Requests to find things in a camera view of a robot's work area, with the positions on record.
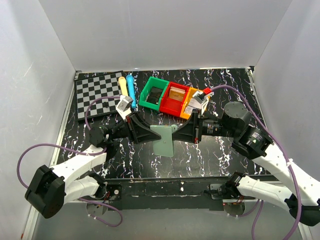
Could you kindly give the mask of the mint green card holder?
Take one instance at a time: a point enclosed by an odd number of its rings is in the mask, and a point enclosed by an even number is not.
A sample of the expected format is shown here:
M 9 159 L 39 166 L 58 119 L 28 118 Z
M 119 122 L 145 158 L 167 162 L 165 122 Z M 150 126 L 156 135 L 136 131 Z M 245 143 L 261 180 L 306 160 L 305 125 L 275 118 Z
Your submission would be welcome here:
M 173 132 L 178 129 L 173 125 L 151 125 L 150 129 L 161 136 L 160 140 L 152 141 L 153 153 L 161 157 L 172 158 L 175 154 Z

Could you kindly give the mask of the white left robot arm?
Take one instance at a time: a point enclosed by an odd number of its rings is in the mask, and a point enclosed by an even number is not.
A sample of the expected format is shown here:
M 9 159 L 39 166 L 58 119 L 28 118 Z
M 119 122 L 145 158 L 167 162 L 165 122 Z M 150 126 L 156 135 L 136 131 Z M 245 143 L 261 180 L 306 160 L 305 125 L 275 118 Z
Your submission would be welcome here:
M 114 125 L 94 126 L 89 130 L 90 146 L 85 151 L 64 163 L 52 167 L 42 165 L 36 170 L 25 199 L 46 219 L 73 200 L 86 196 L 104 199 L 107 181 L 96 173 L 82 175 L 112 159 L 121 138 L 141 144 L 160 140 L 161 136 L 151 130 L 140 112 L 131 113 Z

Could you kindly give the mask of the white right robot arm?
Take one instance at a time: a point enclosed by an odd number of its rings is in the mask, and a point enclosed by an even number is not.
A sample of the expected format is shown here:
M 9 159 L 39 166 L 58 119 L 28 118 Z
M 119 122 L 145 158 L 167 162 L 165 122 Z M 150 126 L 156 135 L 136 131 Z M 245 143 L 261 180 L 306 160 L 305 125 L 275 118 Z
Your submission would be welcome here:
M 277 205 L 313 227 L 320 222 L 320 183 L 294 162 L 285 160 L 280 148 L 266 131 L 250 125 L 252 114 L 240 102 L 229 102 L 221 118 L 204 117 L 193 110 L 189 119 L 173 134 L 173 140 L 198 144 L 202 136 L 232 138 L 231 146 L 240 155 L 269 171 L 283 185 L 276 186 L 235 172 L 215 196 L 232 199 L 253 197 Z

